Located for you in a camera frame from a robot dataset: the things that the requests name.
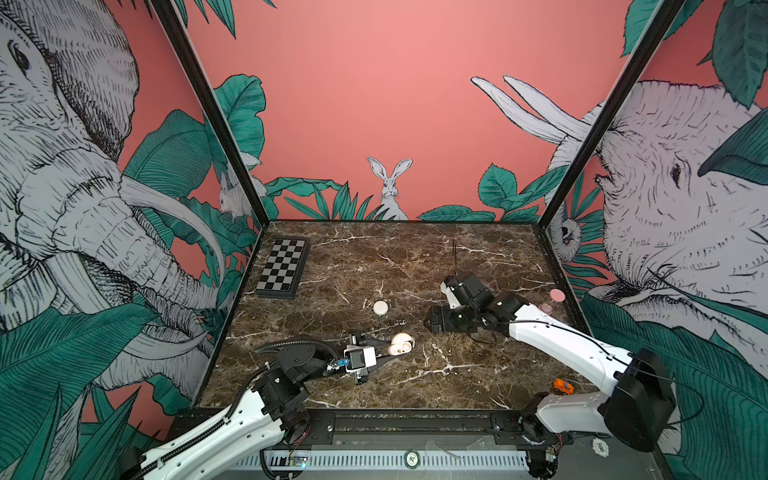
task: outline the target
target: pink lid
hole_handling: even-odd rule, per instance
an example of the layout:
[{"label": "pink lid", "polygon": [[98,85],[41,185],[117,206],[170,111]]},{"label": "pink lid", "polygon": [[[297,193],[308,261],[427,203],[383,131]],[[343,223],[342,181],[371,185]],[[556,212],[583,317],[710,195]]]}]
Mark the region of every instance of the pink lid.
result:
[{"label": "pink lid", "polygon": [[565,293],[563,293],[562,290],[558,290],[556,288],[553,288],[552,290],[549,290],[549,296],[555,302],[563,302],[563,301],[565,301]]}]

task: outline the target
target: rabbit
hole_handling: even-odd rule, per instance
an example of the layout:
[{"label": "rabbit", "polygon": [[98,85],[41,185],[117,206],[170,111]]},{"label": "rabbit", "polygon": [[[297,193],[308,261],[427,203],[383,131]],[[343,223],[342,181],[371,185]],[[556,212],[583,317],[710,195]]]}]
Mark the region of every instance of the rabbit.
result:
[{"label": "rabbit", "polygon": [[395,186],[395,180],[397,177],[404,174],[406,170],[411,167],[411,165],[413,165],[413,160],[406,158],[405,160],[401,161],[397,164],[397,167],[395,167],[395,171],[392,172],[392,176],[387,177],[386,169],[380,161],[373,157],[367,158],[368,163],[371,164],[371,170],[373,170],[373,174],[384,180],[384,188],[382,189],[382,210],[386,209],[386,213],[382,219],[408,220],[406,214],[400,210],[400,207],[397,204],[397,200],[395,200],[397,198],[397,187]]}]

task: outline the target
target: rabbit face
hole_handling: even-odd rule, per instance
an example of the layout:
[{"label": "rabbit face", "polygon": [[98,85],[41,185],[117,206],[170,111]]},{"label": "rabbit face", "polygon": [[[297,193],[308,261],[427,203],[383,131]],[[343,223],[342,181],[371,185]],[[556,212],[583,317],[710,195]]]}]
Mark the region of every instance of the rabbit face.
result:
[{"label": "rabbit face", "polygon": [[395,167],[395,171],[392,172],[391,177],[387,176],[386,169],[380,161],[373,157],[368,157],[368,163],[371,166],[371,170],[373,170],[373,174],[384,180],[384,188],[382,188],[382,199],[384,199],[397,197],[398,191],[395,186],[395,180],[413,165],[413,160],[406,158],[405,160],[400,161],[400,163],[397,164],[397,167]]}]

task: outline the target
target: elephant eye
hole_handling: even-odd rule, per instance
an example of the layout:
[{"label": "elephant eye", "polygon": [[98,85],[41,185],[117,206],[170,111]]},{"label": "elephant eye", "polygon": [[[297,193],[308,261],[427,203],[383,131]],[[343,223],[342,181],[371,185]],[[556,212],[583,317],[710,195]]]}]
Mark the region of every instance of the elephant eye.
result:
[{"label": "elephant eye", "polygon": [[672,180],[674,181],[674,184],[677,185],[677,188],[680,188],[680,165],[675,164],[674,167],[672,167],[670,175],[672,175]]},{"label": "elephant eye", "polygon": [[29,70],[29,59],[27,58],[27,55],[24,55],[24,53],[18,49],[18,44],[14,43],[12,40],[8,42],[8,51],[11,52],[11,56],[26,77],[27,70]]}]

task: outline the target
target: checkerboard calibration board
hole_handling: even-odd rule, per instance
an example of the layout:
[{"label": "checkerboard calibration board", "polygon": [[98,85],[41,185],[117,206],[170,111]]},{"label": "checkerboard calibration board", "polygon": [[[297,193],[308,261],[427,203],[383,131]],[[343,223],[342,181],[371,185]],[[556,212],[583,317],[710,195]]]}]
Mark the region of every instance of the checkerboard calibration board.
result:
[{"label": "checkerboard calibration board", "polygon": [[308,238],[275,239],[254,293],[271,298],[294,298],[309,250]]}]

